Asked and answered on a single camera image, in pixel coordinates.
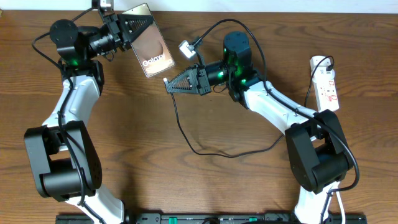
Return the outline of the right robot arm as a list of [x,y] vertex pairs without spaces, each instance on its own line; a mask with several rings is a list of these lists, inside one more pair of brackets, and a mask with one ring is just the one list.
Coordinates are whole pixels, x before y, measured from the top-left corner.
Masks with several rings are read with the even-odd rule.
[[334,111],[315,111],[276,90],[253,67],[249,46],[251,33],[230,32],[223,40],[223,59],[205,63],[197,46],[183,41],[179,48],[186,57],[196,55],[197,63],[172,80],[164,80],[170,95],[205,95],[224,83],[231,98],[273,124],[285,138],[292,173],[300,185],[298,202],[291,221],[326,223],[332,196],[348,191],[359,182],[358,163],[348,147]]

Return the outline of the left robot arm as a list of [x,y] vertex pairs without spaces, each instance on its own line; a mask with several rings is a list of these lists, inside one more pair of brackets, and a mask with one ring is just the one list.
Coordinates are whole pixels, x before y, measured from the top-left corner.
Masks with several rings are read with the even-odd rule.
[[135,223],[136,218],[102,183],[99,156],[86,125],[103,92],[104,71],[97,56],[113,59],[154,23],[150,15],[102,15],[101,27],[54,22],[48,36],[60,59],[63,91],[41,126],[29,128],[24,142],[40,196],[78,207],[93,223]]

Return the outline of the white power strip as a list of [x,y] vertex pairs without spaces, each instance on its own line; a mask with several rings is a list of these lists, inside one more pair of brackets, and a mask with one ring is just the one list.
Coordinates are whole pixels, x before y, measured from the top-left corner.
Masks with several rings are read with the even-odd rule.
[[332,56],[316,55],[310,59],[311,78],[319,112],[339,109]]

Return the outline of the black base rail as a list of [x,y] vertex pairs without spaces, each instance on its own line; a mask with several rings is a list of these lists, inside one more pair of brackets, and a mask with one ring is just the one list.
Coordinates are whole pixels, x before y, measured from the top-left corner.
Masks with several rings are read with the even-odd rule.
[[[365,215],[346,215],[348,224],[367,224]],[[143,213],[132,218],[130,223],[137,224],[201,224],[201,223],[300,223],[292,213],[265,213],[250,215],[161,215],[159,213]],[[343,217],[337,214],[330,214],[323,223],[342,223]],[[57,215],[56,224],[94,223],[87,215]]]

